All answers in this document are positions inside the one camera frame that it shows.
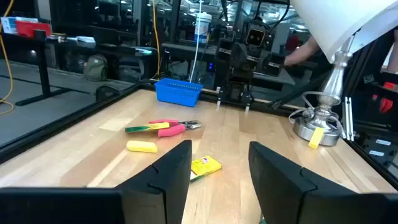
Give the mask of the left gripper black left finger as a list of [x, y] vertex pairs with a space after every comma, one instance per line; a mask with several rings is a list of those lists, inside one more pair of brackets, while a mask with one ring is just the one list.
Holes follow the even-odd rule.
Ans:
[[184, 140], [113, 188], [0, 188], [0, 224], [181, 224], [191, 162]]

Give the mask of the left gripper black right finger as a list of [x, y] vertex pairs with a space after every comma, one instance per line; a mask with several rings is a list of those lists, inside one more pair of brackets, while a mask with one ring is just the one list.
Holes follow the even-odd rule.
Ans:
[[252, 141], [249, 169], [267, 224], [398, 224], [398, 194], [359, 194]]

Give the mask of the pink-handled pliers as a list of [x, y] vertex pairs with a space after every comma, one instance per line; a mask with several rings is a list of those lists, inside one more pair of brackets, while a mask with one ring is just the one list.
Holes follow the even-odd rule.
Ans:
[[197, 120], [192, 121], [178, 121], [174, 119], [158, 119], [154, 121], [150, 121], [150, 124], [155, 123], [169, 123], [168, 128], [160, 129], [157, 133], [157, 136], [162, 137], [171, 137], [181, 133], [184, 133], [187, 130], [193, 130], [201, 127], [201, 122]]

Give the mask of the person's forearm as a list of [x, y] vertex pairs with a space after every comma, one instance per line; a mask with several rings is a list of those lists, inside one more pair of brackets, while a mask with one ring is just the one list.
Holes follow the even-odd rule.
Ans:
[[306, 43], [301, 45], [299, 48], [294, 50], [291, 54], [286, 56], [284, 60], [285, 66], [292, 66], [298, 63], [306, 61], [310, 58], [314, 53], [316, 53], [320, 49], [316, 40], [311, 36]]

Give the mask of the blue plastic basket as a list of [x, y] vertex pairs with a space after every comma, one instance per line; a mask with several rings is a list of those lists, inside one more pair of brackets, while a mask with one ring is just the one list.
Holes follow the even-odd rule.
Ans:
[[203, 85], [169, 78], [154, 84], [158, 101], [194, 107]]

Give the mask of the white wipes canister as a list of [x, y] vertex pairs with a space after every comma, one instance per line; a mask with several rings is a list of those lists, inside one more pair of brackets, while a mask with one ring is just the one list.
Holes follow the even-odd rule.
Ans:
[[194, 41], [199, 44], [207, 43], [207, 35], [209, 26], [212, 22], [212, 16], [206, 12], [198, 13], [195, 21], [195, 37]]

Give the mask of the white lampshade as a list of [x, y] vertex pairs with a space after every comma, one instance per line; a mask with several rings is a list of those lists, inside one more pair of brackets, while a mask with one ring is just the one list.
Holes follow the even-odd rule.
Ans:
[[293, 131], [310, 141], [324, 129], [322, 146], [345, 138], [343, 76], [353, 54], [398, 26], [398, 0], [290, 0], [333, 69], [322, 83], [318, 106], [308, 105], [295, 119]]

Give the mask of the olive green backpack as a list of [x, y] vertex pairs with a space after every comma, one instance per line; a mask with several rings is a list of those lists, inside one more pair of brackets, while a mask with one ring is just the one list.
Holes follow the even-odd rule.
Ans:
[[108, 61], [105, 56], [95, 54], [88, 57], [83, 69], [84, 77], [92, 82], [102, 82], [107, 79]]

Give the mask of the black desk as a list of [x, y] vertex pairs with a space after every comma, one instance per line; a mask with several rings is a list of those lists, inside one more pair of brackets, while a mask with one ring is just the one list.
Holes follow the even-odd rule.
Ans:
[[36, 52], [37, 52], [37, 63], [39, 67], [39, 75], [40, 75], [40, 84], [41, 84], [41, 89], [42, 89], [42, 94], [34, 96], [32, 98], [27, 98], [25, 100], [21, 100], [16, 102], [17, 106], [25, 106], [29, 105], [32, 103], [36, 103], [38, 101], [45, 100], [47, 98], [51, 98], [57, 95], [61, 95], [64, 93], [67, 93], [69, 91], [75, 91], [79, 93], [86, 93], [86, 91], [80, 91], [80, 90], [74, 90], [71, 88], [62, 88], [58, 87], [58, 90], [56, 91], [51, 91], [50, 89], [50, 82], [49, 82], [49, 74], [47, 70], [47, 62], [46, 62], [46, 54], [45, 54], [45, 40], [46, 40], [46, 35], [44, 30], [34, 30], [34, 35], [33, 37], [27, 37], [23, 35], [17, 35], [17, 34], [7, 34], [7, 33], [1, 33], [0, 37], [12, 37], [12, 38], [20, 38], [20, 39], [25, 39], [33, 42], [36, 46]]

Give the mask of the red box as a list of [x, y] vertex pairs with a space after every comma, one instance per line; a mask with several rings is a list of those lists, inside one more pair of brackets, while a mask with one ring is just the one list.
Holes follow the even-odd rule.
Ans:
[[44, 31], [46, 37], [52, 34], [50, 25], [46, 23], [15, 21], [15, 24], [18, 35], [33, 38], [36, 30]]

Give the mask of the white metal bracket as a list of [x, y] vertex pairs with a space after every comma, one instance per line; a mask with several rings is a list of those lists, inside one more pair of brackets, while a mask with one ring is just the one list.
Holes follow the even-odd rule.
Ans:
[[350, 97], [344, 97], [342, 102], [342, 115], [343, 115], [343, 127], [345, 131], [345, 139], [348, 141], [354, 141], [354, 128], [353, 128], [353, 110], [352, 101]]

